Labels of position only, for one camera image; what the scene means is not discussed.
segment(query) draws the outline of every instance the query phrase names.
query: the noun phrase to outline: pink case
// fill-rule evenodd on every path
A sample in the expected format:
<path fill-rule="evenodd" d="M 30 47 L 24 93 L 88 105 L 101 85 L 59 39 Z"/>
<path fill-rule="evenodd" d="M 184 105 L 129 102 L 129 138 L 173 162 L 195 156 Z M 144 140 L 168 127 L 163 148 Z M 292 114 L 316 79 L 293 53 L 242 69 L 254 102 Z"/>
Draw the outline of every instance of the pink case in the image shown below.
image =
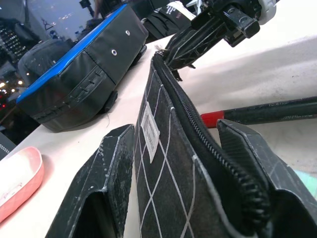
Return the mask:
<path fill-rule="evenodd" d="M 0 161 L 0 222 L 39 188 L 44 176 L 40 151 L 27 147 Z"/>

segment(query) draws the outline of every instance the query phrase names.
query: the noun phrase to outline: zipper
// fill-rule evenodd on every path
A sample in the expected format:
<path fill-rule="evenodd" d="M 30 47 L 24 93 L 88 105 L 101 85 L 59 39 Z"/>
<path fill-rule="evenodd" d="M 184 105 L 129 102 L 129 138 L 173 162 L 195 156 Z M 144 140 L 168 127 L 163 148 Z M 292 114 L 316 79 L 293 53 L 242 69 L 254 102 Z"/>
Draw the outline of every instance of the zipper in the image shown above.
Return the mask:
<path fill-rule="evenodd" d="M 242 234 L 251 236 L 263 229 L 270 218 L 268 193 L 258 180 L 218 146 L 163 61 L 163 54 L 164 51 L 155 54 L 153 65 L 172 100 L 183 130 L 209 173 L 230 223 Z"/>

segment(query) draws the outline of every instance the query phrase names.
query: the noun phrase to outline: white label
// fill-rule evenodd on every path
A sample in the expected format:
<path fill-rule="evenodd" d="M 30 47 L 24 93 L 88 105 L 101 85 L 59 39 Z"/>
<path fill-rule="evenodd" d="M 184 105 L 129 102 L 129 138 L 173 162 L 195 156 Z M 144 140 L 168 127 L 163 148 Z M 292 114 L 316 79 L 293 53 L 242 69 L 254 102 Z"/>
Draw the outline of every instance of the white label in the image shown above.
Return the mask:
<path fill-rule="evenodd" d="M 141 127 L 143 129 L 143 134 L 145 138 L 145 143 L 148 148 L 150 155 L 150 163 L 154 159 L 155 152 L 158 148 L 159 143 L 159 129 L 152 115 L 149 102 L 146 103 L 145 111 L 141 121 Z"/>

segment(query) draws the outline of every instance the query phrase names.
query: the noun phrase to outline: red tip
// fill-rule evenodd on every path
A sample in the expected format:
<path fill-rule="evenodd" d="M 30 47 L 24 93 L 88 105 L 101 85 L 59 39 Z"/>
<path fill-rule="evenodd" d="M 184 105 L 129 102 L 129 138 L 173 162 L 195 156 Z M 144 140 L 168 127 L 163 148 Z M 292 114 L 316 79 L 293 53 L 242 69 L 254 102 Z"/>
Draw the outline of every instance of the red tip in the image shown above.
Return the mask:
<path fill-rule="evenodd" d="M 214 112 L 214 113 L 205 113 L 201 115 L 203 122 L 208 128 L 216 128 L 217 121 L 219 119 L 224 119 L 223 111 Z"/>

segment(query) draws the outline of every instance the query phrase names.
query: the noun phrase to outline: blue trim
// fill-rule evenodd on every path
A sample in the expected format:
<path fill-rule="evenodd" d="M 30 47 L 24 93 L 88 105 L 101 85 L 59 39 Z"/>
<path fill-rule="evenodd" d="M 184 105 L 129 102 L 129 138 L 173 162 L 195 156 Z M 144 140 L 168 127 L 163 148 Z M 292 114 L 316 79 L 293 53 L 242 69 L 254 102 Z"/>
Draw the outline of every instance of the blue trim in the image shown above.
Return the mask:
<path fill-rule="evenodd" d="M 70 62 L 76 58 L 90 43 L 94 40 L 105 27 L 111 23 L 115 17 L 127 6 L 127 4 L 122 5 L 118 10 L 111 14 L 107 19 L 105 19 L 98 27 L 92 30 L 87 36 L 85 36 L 79 43 L 77 43 L 70 51 L 68 51 L 56 64 L 50 68 L 45 74 L 43 74 L 39 79 L 37 79 L 24 93 L 21 94 L 16 100 L 16 103 L 20 103 L 23 99 L 34 93 L 40 87 L 42 87 L 48 80 L 50 80 L 55 75 L 61 73 Z"/>

